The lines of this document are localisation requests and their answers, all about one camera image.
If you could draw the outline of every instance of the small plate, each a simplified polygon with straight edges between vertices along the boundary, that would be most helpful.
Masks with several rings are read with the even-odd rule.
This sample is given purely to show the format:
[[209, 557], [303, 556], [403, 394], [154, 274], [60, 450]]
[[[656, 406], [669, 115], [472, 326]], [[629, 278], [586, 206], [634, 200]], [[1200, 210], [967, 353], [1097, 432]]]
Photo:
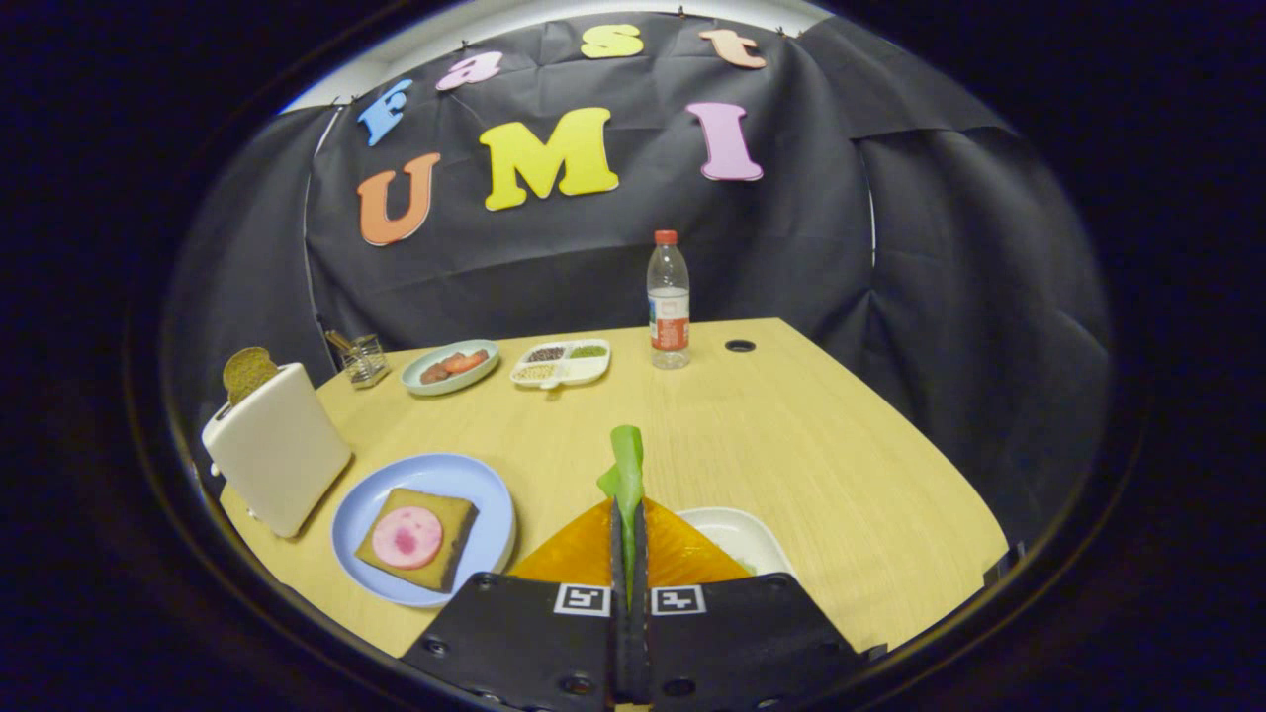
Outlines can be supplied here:
[[[448, 376], [442, 381], [430, 384], [422, 383], [422, 374], [425, 372], [427, 369], [434, 366], [444, 359], [448, 359], [453, 353], [465, 353], [470, 356], [480, 348], [487, 350], [487, 360], [479, 366], [475, 366], [465, 374]], [[448, 346], [441, 346], [439, 348], [405, 366], [404, 371], [400, 371], [400, 383], [409, 389], [409, 393], [414, 393], [417, 395], [443, 395], [446, 393], [461, 390], [482, 379], [496, 367], [496, 362], [500, 359], [501, 350], [496, 347], [495, 342], [482, 338], [460, 341], [457, 343], [449, 343]]]
[[784, 571], [795, 575], [791, 561], [765, 522], [742, 509], [701, 507], [677, 512], [722, 551], [756, 569], [756, 575]]
[[[414, 585], [356, 557], [356, 547], [365, 541], [387, 494], [395, 488], [460, 497], [479, 508], [457, 563], [452, 593]], [[514, 549], [514, 504], [505, 483], [484, 462], [448, 452], [417, 455], [370, 474], [352, 488], [334, 513], [330, 533], [334, 557], [356, 583], [392, 603], [429, 608], [447, 603], [471, 575], [500, 573], [505, 568]]]

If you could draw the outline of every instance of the plastic water bottle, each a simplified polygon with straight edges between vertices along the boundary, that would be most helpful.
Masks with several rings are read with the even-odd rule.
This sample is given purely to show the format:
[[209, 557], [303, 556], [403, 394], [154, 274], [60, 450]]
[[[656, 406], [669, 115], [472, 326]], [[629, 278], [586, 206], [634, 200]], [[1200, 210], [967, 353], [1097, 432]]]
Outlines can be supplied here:
[[655, 231], [646, 294], [651, 302], [651, 364], [680, 369], [690, 362], [690, 274], [677, 250], [676, 231]]

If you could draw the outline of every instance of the bottle label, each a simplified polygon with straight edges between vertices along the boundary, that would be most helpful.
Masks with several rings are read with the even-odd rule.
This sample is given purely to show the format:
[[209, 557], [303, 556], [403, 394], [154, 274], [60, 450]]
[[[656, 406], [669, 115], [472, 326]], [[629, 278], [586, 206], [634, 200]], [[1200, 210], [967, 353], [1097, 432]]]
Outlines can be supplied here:
[[651, 346], [679, 351], [690, 346], [690, 295], [651, 295]]

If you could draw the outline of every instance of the black curtain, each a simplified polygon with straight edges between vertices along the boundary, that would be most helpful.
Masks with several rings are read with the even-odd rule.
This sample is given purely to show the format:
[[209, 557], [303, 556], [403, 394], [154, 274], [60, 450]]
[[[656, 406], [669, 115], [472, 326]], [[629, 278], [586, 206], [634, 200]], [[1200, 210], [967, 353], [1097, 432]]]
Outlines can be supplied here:
[[[633, 24], [644, 48], [589, 60], [581, 35]], [[701, 38], [756, 41], [761, 70]], [[457, 61], [498, 51], [490, 80], [439, 92]], [[358, 120], [401, 79], [376, 146]], [[695, 101], [743, 106], [763, 176], [713, 181]], [[604, 106], [619, 186], [489, 210], [482, 132], [542, 142]], [[430, 213], [398, 243], [361, 236], [357, 186], [438, 152]], [[1087, 470], [1110, 372], [1104, 295], [1058, 182], [1005, 120], [896, 46], [841, 18], [801, 37], [705, 18], [618, 13], [551, 22], [404, 72], [344, 108], [279, 117], [208, 199], [170, 324], [189, 435], [223, 403], [219, 367], [268, 347], [332, 375], [319, 324], [389, 350], [644, 323], [651, 234], [681, 233], [696, 321], [780, 317], [910, 419], [1032, 542]]]

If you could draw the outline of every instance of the pink letter i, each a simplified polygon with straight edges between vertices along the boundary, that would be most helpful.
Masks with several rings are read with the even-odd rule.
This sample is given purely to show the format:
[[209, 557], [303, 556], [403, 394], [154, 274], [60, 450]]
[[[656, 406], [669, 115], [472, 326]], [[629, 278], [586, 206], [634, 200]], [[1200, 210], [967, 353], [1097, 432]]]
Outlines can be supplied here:
[[743, 132], [738, 119], [747, 115], [742, 106], [703, 101], [686, 105], [686, 110], [699, 117], [708, 144], [708, 162], [703, 174], [711, 180], [760, 180], [763, 172], [747, 155]]

